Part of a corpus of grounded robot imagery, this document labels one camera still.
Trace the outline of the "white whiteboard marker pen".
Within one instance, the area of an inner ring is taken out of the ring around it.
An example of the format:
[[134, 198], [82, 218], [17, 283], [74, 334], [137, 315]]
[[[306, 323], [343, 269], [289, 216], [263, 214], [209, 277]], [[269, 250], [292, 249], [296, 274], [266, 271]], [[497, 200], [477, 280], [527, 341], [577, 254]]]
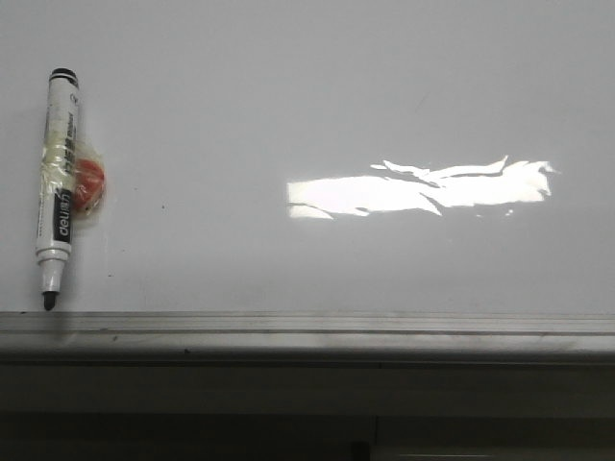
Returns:
[[79, 99], [76, 73], [64, 67], [54, 69], [48, 79], [36, 241], [40, 293], [47, 311], [56, 306], [63, 272], [72, 253]]

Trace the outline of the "white whiteboard with aluminium frame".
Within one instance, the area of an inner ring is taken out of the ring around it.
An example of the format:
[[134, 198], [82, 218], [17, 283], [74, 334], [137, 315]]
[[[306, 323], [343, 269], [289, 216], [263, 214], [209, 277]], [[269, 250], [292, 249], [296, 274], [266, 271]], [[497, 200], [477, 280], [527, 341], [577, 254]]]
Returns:
[[613, 3], [3, 2], [1, 357], [612, 361]]

